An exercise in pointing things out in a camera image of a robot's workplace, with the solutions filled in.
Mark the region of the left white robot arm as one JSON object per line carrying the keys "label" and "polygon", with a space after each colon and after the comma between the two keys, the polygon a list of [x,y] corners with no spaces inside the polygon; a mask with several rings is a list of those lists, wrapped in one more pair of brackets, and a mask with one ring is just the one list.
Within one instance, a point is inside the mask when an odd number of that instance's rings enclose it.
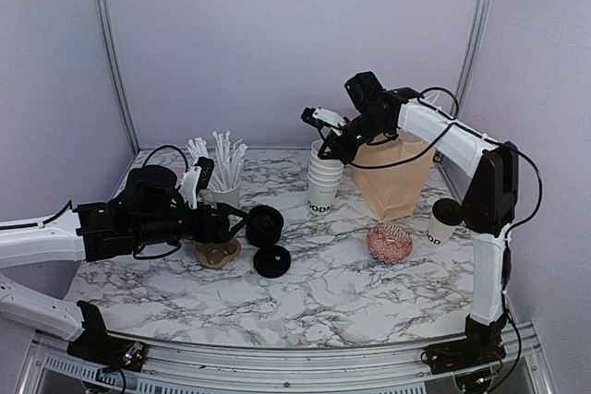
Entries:
{"label": "left white robot arm", "polygon": [[[199,201],[211,173],[197,167],[183,177],[160,165],[129,171],[123,190],[107,202],[66,204],[45,220],[1,226],[1,266],[49,261],[97,262],[120,256],[145,260],[149,245],[184,241],[223,244],[246,224],[247,214],[224,203]],[[64,340],[78,340],[98,362],[116,354],[97,306],[65,302],[16,283],[1,283],[1,313]]]}

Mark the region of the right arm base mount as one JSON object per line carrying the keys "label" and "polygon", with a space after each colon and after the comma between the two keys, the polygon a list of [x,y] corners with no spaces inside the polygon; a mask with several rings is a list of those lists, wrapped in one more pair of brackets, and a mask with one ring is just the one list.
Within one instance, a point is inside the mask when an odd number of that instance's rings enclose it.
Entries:
{"label": "right arm base mount", "polygon": [[502,314],[498,320],[484,325],[468,316],[463,339],[427,346],[421,353],[421,361],[433,375],[502,361],[506,351],[501,333],[507,321],[508,317]]}

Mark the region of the black plastic cup lid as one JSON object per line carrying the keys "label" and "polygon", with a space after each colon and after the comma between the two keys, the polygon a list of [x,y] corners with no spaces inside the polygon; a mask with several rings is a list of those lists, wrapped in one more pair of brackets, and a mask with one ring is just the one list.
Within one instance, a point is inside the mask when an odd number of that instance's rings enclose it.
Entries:
{"label": "black plastic cup lid", "polygon": [[432,206],[432,215],[448,226],[458,226],[464,221],[461,204],[452,198],[437,200]]}

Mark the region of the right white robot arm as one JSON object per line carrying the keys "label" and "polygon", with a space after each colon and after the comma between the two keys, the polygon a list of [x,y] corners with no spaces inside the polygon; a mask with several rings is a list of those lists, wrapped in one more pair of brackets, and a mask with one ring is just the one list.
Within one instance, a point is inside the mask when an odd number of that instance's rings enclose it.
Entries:
{"label": "right white robot arm", "polygon": [[475,280],[470,318],[490,326],[504,314],[503,297],[511,267],[507,251],[518,198],[517,148],[478,133],[426,101],[408,87],[383,88],[371,72],[344,84],[358,115],[342,117],[324,108],[307,108],[302,120],[329,129],[319,156],[354,164],[358,149],[380,135],[399,132],[427,143],[455,163],[470,184],[461,204],[463,222],[472,233]]}

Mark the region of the white paper coffee cup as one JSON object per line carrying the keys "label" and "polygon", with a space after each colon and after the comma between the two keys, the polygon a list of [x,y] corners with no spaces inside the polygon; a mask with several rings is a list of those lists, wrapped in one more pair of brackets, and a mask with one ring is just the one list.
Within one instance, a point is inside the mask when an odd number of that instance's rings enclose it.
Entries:
{"label": "white paper coffee cup", "polygon": [[435,214],[432,214],[426,231],[428,242],[434,246],[445,245],[456,227],[458,220],[456,219],[439,219]]}

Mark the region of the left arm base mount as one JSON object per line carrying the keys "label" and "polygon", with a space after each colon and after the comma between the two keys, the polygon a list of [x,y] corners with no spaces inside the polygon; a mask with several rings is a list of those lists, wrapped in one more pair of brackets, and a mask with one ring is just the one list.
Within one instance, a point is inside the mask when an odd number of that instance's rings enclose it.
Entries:
{"label": "left arm base mount", "polygon": [[146,344],[110,335],[96,305],[78,301],[77,307],[83,315],[83,331],[67,345],[66,352],[114,370],[126,369],[139,373],[145,361]]}

